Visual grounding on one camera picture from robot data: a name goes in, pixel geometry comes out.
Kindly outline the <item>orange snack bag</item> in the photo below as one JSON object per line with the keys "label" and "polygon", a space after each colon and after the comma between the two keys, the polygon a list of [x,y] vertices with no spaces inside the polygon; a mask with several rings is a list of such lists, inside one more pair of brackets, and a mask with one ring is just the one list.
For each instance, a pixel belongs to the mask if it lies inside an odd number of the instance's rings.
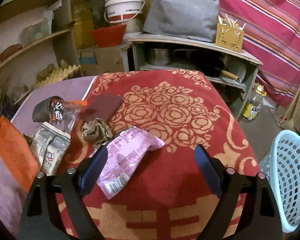
{"label": "orange snack bag", "polygon": [[39,165],[24,136],[3,115],[0,117],[0,156],[21,188],[29,192]]}

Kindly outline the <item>grey printed snack bag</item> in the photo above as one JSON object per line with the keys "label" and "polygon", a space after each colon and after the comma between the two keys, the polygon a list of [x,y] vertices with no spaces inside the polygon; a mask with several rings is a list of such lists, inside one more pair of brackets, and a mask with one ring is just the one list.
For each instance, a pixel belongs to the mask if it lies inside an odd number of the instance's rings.
{"label": "grey printed snack bag", "polygon": [[54,176],[70,143],[70,134],[44,122],[30,146],[40,171],[47,176]]}

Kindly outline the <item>brown paper ball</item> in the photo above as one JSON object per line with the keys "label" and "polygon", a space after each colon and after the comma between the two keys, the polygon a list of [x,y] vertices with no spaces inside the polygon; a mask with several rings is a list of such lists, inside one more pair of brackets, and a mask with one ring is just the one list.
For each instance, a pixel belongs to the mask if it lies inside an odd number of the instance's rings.
{"label": "brown paper ball", "polygon": [[82,139],[92,143],[95,150],[108,143],[112,138],[113,134],[103,119],[96,118],[82,126]]}

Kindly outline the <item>pink snack wrapper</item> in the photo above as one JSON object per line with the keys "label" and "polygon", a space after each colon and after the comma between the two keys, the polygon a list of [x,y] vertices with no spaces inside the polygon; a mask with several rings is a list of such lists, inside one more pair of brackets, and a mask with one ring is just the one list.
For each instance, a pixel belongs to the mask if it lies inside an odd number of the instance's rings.
{"label": "pink snack wrapper", "polygon": [[115,197],[129,182],[148,151],[161,149],[165,142],[147,131],[130,127],[107,145],[108,159],[97,180],[107,199]]}

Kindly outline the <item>light blue plastic basket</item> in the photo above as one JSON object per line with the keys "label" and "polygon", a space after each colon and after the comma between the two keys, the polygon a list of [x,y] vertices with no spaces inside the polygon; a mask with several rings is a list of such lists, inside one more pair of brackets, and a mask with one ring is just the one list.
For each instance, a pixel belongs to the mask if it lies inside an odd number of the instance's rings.
{"label": "light blue plastic basket", "polygon": [[300,225],[300,136],[282,130],[261,160],[260,169],[276,199],[282,231],[294,232]]}

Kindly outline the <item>red floral table cloth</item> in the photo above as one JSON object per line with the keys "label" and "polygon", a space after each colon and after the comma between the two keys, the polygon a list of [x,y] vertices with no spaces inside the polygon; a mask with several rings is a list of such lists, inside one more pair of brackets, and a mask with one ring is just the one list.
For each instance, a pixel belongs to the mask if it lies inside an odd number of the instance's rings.
{"label": "red floral table cloth", "polygon": [[123,103],[109,122],[112,132],[143,129],[164,141],[148,152],[113,199],[94,187],[84,203],[106,239],[195,239],[218,198],[194,159],[201,144],[209,155],[241,174],[259,171],[256,156],[230,109],[209,80],[190,70],[108,73],[60,84],[59,96],[75,101],[101,94]]}

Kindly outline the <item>oil bottle on floor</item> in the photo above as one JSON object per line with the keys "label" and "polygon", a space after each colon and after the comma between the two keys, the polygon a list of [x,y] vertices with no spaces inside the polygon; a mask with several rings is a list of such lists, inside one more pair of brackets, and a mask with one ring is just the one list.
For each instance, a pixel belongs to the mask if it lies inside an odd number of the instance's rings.
{"label": "oil bottle on floor", "polygon": [[242,116],[248,120],[254,120],[263,105],[263,97],[266,95],[264,86],[257,83],[243,108]]}

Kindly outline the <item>dark grey crumpled wrapper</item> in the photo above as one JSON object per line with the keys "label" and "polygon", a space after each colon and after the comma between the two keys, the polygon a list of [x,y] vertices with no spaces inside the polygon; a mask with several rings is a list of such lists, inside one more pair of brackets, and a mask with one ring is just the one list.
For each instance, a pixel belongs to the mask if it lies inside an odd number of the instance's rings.
{"label": "dark grey crumpled wrapper", "polygon": [[49,97],[38,103],[32,113],[33,122],[48,122],[50,120],[50,106],[55,97]]}

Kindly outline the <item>clear orange plastic wrapper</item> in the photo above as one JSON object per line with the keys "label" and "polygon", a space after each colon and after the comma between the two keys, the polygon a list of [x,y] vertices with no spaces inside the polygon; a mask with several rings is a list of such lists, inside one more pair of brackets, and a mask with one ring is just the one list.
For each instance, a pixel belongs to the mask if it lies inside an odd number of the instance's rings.
{"label": "clear orange plastic wrapper", "polygon": [[50,102],[49,124],[65,133],[71,133],[81,110],[88,105],[87,100],[65,101],[54,98]]}

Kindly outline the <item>dark red scouring pad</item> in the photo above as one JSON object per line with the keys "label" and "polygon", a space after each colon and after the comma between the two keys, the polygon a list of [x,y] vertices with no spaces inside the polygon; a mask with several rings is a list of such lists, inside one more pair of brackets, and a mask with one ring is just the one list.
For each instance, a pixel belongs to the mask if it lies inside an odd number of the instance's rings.
{"label": "dark red scouring pad", "polygon": [[98,95],[81,111],[79,119],[83,122],[91,122],[99,118],[103,119],[107,124],[116,114],[122,103],[123,98],[121,96],[110,94]]}

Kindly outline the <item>grey low shelf cabinet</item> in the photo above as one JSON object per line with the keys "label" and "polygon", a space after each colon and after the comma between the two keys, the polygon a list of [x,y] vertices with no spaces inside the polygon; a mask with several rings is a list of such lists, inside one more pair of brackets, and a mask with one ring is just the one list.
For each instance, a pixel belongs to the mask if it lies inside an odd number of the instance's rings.
{"label": "grey low shelf cabinet", "polygon": [[[245,50],[238,53],[213,43],[186,38],[140,34],[129,38],[129,41],[132,43],[135,70],[197,70],[196,67],[205,57],[221,58],[225,70],[239,76],[241,83],[223,75],[217,78],[206,77],[219,89],[235,118],[240,117],[252,91],[258,69],[263,64]],[[168,49],[171,63],[168,66],[149,64],[148,55],[153,48]]]}

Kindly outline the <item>yellow egg tray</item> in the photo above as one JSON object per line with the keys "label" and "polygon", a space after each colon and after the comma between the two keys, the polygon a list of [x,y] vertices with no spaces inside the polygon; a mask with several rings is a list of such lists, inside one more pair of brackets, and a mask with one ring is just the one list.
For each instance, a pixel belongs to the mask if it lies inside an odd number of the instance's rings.
{"label": "yellow egg tray", "polygon": [[43,81],[37,81],[32,86],[32,89],[35,90],[37,88],[42,88],[47,85],[61,82],[63,80],[68,80],[80,75],[81,75],[81,65],[73,65],[73,66],[69,65],[68,68],[65,69],[54,68],[54,70],[48,77],[46,77]]}

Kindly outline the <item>cardboard box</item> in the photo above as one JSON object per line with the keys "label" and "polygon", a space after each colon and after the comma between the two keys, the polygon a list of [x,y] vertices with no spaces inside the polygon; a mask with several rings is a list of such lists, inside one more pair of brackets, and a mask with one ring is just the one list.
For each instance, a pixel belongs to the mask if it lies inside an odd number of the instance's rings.
{"label": "cardboard box", "polygon": [[116,47],[80,50],[79,64],[85,76],[124,72],[122,52]]}

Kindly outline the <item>yellow utensil holder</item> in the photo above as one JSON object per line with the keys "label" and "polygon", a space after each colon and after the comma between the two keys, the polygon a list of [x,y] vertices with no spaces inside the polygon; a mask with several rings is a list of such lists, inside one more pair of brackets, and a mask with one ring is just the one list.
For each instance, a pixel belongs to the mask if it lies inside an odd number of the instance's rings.
{"label": "yellow utensil holder", "polygon": [[240,53],[243,47],[245,25],[239,25],[238,20],[234,20],[227,14],[218,15],[215,44]]}

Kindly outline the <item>steel pot in cabinet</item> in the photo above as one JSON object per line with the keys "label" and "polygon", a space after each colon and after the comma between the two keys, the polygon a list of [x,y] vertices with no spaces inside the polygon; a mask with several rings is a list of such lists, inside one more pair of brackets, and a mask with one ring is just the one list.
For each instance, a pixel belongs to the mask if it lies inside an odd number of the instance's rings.
{"label": "steel pot in cabinet", "polygon": [[148,63],[155,66],[168,66],[171,63],[169,50],[165,48],[150,49]]}

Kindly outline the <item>striped red curtain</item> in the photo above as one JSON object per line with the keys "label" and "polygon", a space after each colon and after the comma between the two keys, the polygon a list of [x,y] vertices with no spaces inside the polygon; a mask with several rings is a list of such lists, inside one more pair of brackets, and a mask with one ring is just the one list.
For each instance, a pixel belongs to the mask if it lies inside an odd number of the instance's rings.
{"label": "striped red curtain", "polygon": [[245,25],[243,49],[263,64],[257,79],[279,105],[289,106],[300,85],[300,1],[219,0],[219,15]]}

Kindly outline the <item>red plastic basket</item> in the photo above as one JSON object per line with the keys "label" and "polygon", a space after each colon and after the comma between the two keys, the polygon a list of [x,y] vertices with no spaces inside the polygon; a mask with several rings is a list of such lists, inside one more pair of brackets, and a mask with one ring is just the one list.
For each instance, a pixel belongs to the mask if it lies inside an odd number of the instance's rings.
{"label": "red plastic basket", "polygon": [[123,41],[126,24],[118,24],[111,27],[98,28],[91,31],[98,48],[118,46]]}

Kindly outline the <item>yellow cooking oil jug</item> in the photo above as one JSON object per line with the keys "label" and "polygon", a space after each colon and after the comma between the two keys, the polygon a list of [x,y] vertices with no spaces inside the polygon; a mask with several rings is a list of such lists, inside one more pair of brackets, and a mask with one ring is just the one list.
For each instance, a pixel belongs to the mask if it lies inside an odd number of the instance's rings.
{"label": "yellow cooking oil jug", "polygon": [[85,0],[70,0],[71,17],[74,21],[72,32],[77,49],[86,49],[95,44],[91,34],[94,31],[93,13]]}

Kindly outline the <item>white plastic bucket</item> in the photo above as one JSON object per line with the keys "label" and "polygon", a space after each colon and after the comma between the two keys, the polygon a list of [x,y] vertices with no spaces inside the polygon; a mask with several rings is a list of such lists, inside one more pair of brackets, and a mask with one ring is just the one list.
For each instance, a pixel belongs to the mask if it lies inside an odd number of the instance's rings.
{"label": "white plastic bucket", "polygon": [[104,19],[109,24],[126,23],[142,14],[145,0],[105,0]]}

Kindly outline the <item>wooden handled pan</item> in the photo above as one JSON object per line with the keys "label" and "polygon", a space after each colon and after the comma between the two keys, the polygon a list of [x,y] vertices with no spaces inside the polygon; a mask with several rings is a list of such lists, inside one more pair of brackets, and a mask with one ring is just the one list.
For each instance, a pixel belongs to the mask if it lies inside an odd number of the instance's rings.
{"label": "wooden handled pan", "polygon": [[225,64],[219,57],[205,57],[196,68],[208,77],[217,78],[223,75],[241,83],[239,76],[225,70]]}

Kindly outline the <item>wooden wall shelf unit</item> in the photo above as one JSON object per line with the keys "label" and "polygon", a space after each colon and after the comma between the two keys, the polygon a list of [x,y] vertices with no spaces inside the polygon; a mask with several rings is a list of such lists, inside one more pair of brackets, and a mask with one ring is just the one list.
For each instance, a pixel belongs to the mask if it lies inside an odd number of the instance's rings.
{"label": "wooden wall shelf unit", "polygon": [[[31,41],[27,28],[43,20],[48,21],[50,34]],[[0,96],[3,89],[32,87],[49,64],[79,63],[71,21],[70,0],[15,0],[0,7],[0,54],[9,46],[22,45],[0,64]]]}

